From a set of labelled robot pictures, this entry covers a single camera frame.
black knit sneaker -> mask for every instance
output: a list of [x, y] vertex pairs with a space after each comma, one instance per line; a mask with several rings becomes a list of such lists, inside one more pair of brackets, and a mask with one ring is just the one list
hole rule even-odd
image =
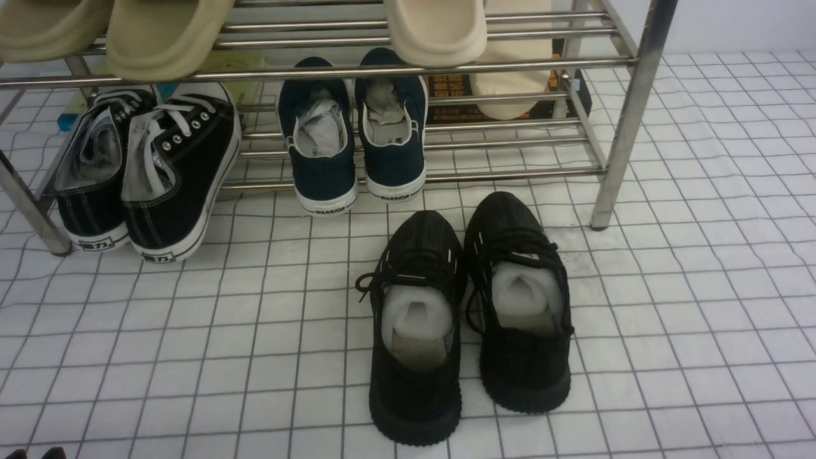
[[371, 419], [398, 443], [438, 443], [459, 424], [459, 303], [467, 284], [462, 257], [441, 215], [416, 212], [388, 241], [376, 270], [357, 280], [357, 290], [370, 292], [374, 310]]
[[[485, 198], [465, 232], [474, 291], [465, 310], [481, 333], [481, 382], [499, 405], [517, 412], [557, 408], [570, 392], [570, 289], [556, 244], [510, 193]], [[476, 294], [481, 323], [471, 317]]]

navy blue canvas shoe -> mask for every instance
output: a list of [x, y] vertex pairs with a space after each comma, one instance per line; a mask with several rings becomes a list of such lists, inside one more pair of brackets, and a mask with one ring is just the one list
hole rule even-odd
[[[375, 48], [360, 65], [404, 65], [397, 53]], [[358, 78], [354, 85], [366, 185], [380, 199], [408, 201], [425, 185], [428, 87], [422, 77]]]
[[[297, 67], [331, 67], [319, 57]], [[277, 97], [277, 116], [292, 161], [295, 192], [306, 212], [347, 212], [357, 200], [351, 103], [342, 79], [287, 80]]]

white insole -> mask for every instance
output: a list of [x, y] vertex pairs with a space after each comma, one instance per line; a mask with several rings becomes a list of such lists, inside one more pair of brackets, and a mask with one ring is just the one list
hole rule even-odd
[[381, 331], [397, 360], [415, 371], [429, 371], [447, 358], [453, 314], [437, 289], [395, 285], [385, 296]]
[[564, 303], [555, 274], [510, 262], [498, 263], [493, 275], [493, 306], [504, 328], [540, 336], [556, 331]]

white shoelace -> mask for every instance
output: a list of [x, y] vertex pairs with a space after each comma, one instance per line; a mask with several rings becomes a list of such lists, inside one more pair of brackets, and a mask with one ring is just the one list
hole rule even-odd
[[[173, 178], [173, 173], [171, 169], [165, 164], [164, 158], [159, 154], [158, 151], [153, 152], [151, 151], [150, 147], [153, 144], [153, 141], [156, 140], [161, 134], [163, 134], [166, 129], [162, 129], [159, 124], [157, 118], [161, 116], [161, 114], [167, 112], [170, 117], [175, 121], [176, 126], [179, 127], [181, 130], [181, 134], [185, 137], [190, 137], [193, 134], [193, 131], [190, 129], [190, 123], [184, 119], [184, 115], [181, 112], [190, 112], [196, 108], [196, 105], [200, 105], [204, 107], [208, 112], [211, 114], [215, 113], [215, 107], [212, 106], [209, 102], [202, 99], [196, 99], [194, 97], [185, 97], [185, 96], [175, 96], [173, 99], [180, 100], [182, 102], [188, 102], [192, 105], [178, 105], [178, 104], [162, 104], [157, 105], [156, 109], [148, 114], [151, 118], [150, 122], [148, 123], [147, 129], [147, 137], [144, 139], [144, 150], [142, 154], [142, 159], [144, 160], [144, 171], [147, 175], [148, 182], [150, 184], [150, 188], [154, 190], [164, 191], [166, 190], [166, 185], [162, 182], [162, 178], [159, 176], [157, 172], [157, 168], [162, 169], [167, 176], [171, 178], [171, 182], [175, 179]], [[175, 141], [175, 143], [180, 143], [180, 138]]]

shoe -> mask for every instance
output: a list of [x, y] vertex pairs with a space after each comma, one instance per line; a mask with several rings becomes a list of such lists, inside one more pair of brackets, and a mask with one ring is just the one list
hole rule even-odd
[[58, 446], [49, 449], [42, 459], [65, 459], [65, 450]]
[[[361, 66], [403, 65], [397, 53], [375, 48]], [[360, 141], [366, 153], [366, 187], [395, 203], [425, 185], [425, 119], [428, 87], [421, 77], [359, 78], [354, 83]]]
[[88, 48], [108, 27], [112, 0], [0, 2], [0, 62], [34, 62]]
[[371, 419], [398, 443], [438, 443], [459, 424], [462, 256], [450, 224], [420, 211], [397, 229], [375, 271], [357, 280], [374, 311]]
[[[479, 368], [487, 394], [516, 412], [541, 413], [570, 392], [570, 289], [558, 247], [510, 193], [485, 198], [465, 232], [473, 279], [465, 316], [482, 334]], [[479, 328], [472, 321], [481, 300]]]
[[15, 450], [12, 454], [9, 454], [6, 459], [28, 459], [29, 455], [25, 452], [24, 449]]
[[133, 118], [122, 202], [146, 261], [181, 261], [201, 245], [240, 140], [237, 108], [220, 83], [181, 84], [165, 105]]
[[54, 176], [54, 195], [71, 240], [86, 252], [128, 242], [119, 200], [125, 175], [131, 120], [156, 107], [150, 86], [111, 89], [96, 96], [77, 128]]
[[[298, 67], [331, 67], [319, 57]], [[278, 122], [292, 161], [295, 193], [314, 216], [348, 212], [357, 201], [351, 103], [342, 79], [288, 80], [277, 97]]]
[[451, 67], [475, 60], [487, 45], [482, 0], [384, 0], [391, 45], [413, 65]]
[[[485, 8], [496, 15], [519, 16], [530, 11], [552, 11], [552, 0], [488, 0]], [[541, 30], [551, 23], [532, 22], [500, 25], [497, 32], [520, 32]], [[488, 42], [485, 52], [477, 59], [480, 62], [507, 62], [510, 60], [552, 59], [552, 40], [503, 40]], [[469, 75], [474, 96], [508, 96], [511, 94], [541, 94], [548, 90], [549, 70], [529, 72], [499, 72], [493, 74]], [[477, 104], [479, 111], [493, 119], [515, 119], [527, 113], [537, 100], [516, 104]]]
[[110, 69], [136, 81], [195, 72], [212, 50], [234, 0], [115, 0], [108, 30]]

